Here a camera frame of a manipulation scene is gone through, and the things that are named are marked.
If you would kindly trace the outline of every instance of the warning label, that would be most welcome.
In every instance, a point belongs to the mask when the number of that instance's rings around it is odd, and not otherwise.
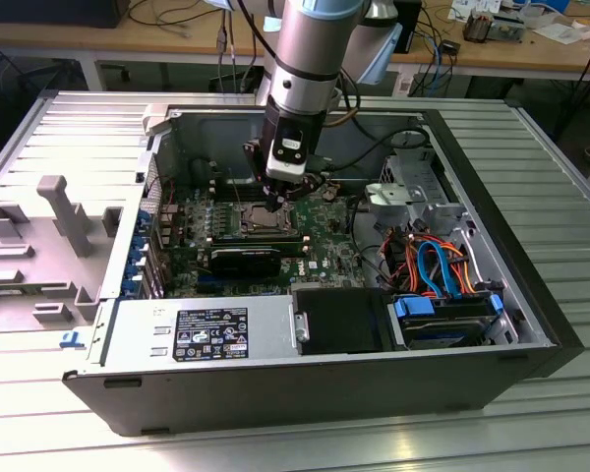
[[[249,357],[246,308],[177,312],[173,358],[177,362]]]

